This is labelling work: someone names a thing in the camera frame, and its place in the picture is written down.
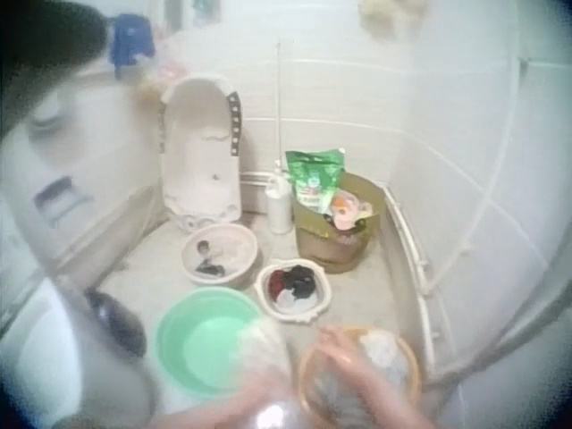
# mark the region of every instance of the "plastic basin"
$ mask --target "plastic basin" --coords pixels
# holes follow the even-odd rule
[[[176,303],[156,330],[156,357],[169,378],[193,396],[233,392],[232,359],[239,332],[259,317],[257,305],[236,290],[194,290]]]

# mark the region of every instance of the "hand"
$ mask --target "hand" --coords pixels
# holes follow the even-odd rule
[[[245,374],[239,391],[230,399],[231,408],[237,414],[248,414],[262,408],[273,397],[286,395],[289,388],[285,377],[274,368]]]
[[[358,391],[364,390],[379,374],[359,346],[340,328],[323,327],[315,350],[328,358],[340,377]]]

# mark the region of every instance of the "baby bath seat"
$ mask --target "baby bath seat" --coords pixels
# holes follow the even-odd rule
[[[163,95],[164,202],[186,232],[240,218],[240,99],[222,76],[195,74]]]

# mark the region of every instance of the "blue object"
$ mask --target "blue object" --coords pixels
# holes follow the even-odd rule
[[[134,65],[135,55],[155,55],[151,24],[144,16],[124,13],[114,19],[114,40],[110,61],[115,66],[115,77],[121,77],[121,68]]]

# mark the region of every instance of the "plastic bottle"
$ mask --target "plastic bottle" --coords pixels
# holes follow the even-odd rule
[[[268,226],[272,233],[286,234],[292,229],[292,186],[280,165],[266,183]]]

